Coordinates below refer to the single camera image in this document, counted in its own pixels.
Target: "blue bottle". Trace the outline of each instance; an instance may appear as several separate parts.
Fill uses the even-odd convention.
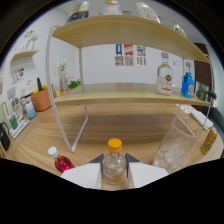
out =
[[[186,66],[189,68],[189,72],[186,72],[182,79],[181,95],[192,98],[194,95],[194,80],[191,74],[191,63],[186,62]]]

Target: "potted plant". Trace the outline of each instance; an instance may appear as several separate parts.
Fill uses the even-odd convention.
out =
[[[44,111],[51,107],[51,101],[48,94],[48,87],[42,85],[39,78],[37,78],[38,89],[31,94],[32,103],[36,111]]]

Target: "cactus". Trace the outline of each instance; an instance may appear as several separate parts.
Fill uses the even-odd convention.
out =
[[[43,88],[42,88],[42,85],[41,85],[41,82],[40,82],[39,78],[37,78],[37,86],[38,86],[39,92],[43,91]]]

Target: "plant pot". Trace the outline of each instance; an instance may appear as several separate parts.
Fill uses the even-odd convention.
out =
[[[51,107],[48,90],[45,89],[35,94],[31,94],[33,106],[36,111],[44,111]]]

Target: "orange bottle cap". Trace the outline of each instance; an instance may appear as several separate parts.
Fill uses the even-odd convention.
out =
[[[110,152],[120,152],[122,147],[122,141],[117,138],[110,139],[108,141],[108,149]]]

